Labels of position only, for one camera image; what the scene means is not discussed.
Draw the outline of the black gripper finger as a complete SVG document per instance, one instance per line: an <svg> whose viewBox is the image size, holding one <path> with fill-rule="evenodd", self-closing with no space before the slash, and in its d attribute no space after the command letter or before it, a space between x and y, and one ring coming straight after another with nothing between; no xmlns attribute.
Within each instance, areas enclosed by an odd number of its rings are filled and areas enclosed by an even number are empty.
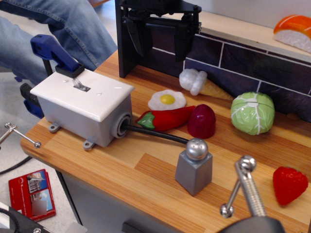
<svg viewBox="0 0 311 233"><path fill-rule="evenodd" d="M153 47L151 29L146 26L144 21L130 17L126 20L126 26L137 53L140 56L146 56Z"/></svg>
<svg viewBox="0 0 311 233"><path fill-rule="evenodd" d="M175 60L177 62L184 61L190 53L194 35L195 28L193 27L192 18L178 22L174 34Z"/></svg>

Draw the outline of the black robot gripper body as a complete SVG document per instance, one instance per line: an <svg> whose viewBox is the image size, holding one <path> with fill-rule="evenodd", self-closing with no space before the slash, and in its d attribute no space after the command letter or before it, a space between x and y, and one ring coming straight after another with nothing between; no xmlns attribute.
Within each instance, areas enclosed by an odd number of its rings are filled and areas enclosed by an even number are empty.
<svg viewBox="0 0 311 233"><path fill-rule="evenodd" d="M194 33L201 31L199 13L202 8L184 0L121 0L124 16L134 22L177 27L185 23ZM165 19L163 15L182 14L179 20Z"/></svg>

